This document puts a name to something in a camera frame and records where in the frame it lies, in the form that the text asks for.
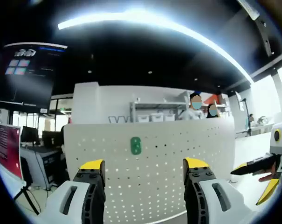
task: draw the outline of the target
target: monitor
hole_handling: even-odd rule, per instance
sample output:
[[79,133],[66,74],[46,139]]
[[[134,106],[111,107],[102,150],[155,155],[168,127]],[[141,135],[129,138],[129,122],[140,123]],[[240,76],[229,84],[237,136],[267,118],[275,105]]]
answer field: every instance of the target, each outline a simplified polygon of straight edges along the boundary
[[0,108],[48,113],[55,74],[67,46],[23,42],[0,52]]
[[240,96],[240,94],[238,92],[235,91],[235,93],[236,93],[239,109],[241,111],[244,111],[243,102],[241,101],[241,96]]
[[21,142],[32,142],[39,145],[38,129],[24,126],[21,132]]
[[23,181],[20,132],[20,127],[0,124],[0,164],[13,176]]
[[62,145],[61,132],[42,131],[43,145],[47,148],[60,147]]

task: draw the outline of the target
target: face mask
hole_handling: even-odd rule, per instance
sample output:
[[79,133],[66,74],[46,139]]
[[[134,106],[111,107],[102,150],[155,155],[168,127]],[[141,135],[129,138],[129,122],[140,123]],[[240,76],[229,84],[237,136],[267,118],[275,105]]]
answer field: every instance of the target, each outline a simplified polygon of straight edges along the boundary
[[202,106],[202,102],[192,102],[193,108],[198,110]]
[[211,116],[215,116],[217,114],[216,110],[209,110]]

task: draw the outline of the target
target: pegboard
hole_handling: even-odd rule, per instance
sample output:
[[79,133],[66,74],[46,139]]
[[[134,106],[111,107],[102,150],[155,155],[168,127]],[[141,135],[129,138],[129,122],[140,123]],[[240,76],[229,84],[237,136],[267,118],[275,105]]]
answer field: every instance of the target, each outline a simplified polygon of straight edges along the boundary
[[[133,155],[132,137],[142,153]],[[104,159],[105,223],[144,224],[185,211],[183,159],[206,161],[229,179],[234,163],[234,120],[212,118],[161,123],[66,125],[70,179],[85,162]]]

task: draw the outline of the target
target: ceiling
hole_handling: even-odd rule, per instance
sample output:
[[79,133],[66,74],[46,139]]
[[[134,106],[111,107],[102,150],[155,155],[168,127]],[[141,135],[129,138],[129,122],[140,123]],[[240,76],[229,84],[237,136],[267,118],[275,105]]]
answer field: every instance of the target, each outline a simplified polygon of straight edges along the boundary
[[11,1],[2,7],[0,49],[12,42],[67,45],[53,95],[73,93],[75,83],[92,81],[100,85],[163,86],[229,95],[249,88],[249,82],[227,59],[176,31],[122,21],[58,29],[58,23],[86,13],[141,7],[162,14],[218,44],[254,76],[254,81],[275,74],[282,66],[281,46],[264,25],[266,20],[260,16],[253,21],[237,1],[30,2]]

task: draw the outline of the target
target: white box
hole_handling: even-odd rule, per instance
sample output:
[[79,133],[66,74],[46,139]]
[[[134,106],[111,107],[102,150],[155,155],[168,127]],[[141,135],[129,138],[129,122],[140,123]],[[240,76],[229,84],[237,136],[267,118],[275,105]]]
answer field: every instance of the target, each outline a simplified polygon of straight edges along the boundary
[[175,114],[165,114],[165,121],[175,121]]
[[151,121],[152,122],[163,122],[164,121],[164,114],[163,113],[152,113],[151,114]]
[[138,122],[139,123],[148,123],[149,122],[149,115],[138,115]]

